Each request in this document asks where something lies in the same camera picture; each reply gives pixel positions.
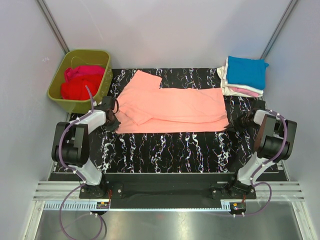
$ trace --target magenta clothing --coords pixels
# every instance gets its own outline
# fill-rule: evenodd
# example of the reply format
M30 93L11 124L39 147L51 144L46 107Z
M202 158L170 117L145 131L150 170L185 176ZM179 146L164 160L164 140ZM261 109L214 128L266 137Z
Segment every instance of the magenta clothing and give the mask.
M105 69L98 65L83 65L77 66L72 69L71 67L67 68L64 72L65 82L68 83L71 79L75 77L82 77L85 75L104 75Z
M138 70L117 98L118 134L219 132L229 124L221 88L159 88Z

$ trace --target green basket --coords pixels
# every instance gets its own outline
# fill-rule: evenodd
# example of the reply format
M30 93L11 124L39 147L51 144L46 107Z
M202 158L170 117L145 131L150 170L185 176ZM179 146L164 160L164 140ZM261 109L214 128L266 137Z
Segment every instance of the green basket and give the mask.
M99 65L105 68L98 92L93 99L99 103L108 94L113 77L110 56L101 50L77 49L68 52L62 60L48 89L48 97L59 104L68 113L85 114L91 109L89 100L67 100L61 96L61 84L65 82L67 68L76 68L81 65Z

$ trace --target clothing pile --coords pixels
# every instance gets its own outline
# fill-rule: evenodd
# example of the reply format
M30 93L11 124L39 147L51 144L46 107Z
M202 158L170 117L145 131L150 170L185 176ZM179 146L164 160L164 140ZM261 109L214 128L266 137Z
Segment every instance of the clothing pile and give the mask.
M98 65L83 65L74 69L69 67L64 72L65 82L61 84L61 96L67 100L88 100L88 86L92 96L96 95L105 69Z
M259 98L266 87L266 68L269 66L264 59L247 59L229 56L225 66L216 71L221 79L222 94Z
M219 132L229 124L221 88L160 88L140 70L118 96L118 134Z

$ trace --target blue cloth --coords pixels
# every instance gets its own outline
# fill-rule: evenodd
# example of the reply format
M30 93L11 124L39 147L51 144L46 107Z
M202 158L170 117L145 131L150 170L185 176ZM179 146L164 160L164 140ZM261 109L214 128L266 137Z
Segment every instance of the blue cloth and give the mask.
M228 57L226 80L228 84L240 84L263 90L266 87L266 68L264 59L254 60Z

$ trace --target black marble table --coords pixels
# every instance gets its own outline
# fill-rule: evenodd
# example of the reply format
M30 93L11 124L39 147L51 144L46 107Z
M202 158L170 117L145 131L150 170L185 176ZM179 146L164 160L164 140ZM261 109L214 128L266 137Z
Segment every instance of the black marble table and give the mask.
M114 69L108 95L117 97L137 69ZM162 77L161 88L219 88L215 68L141 69ZM254 98L225 96L229 121L249 111ZM116 134L103 127L90 135L90 159L103 173L227 173L252 156L257 129L243 133L179 132ZM63 173L60 164L54 172Z

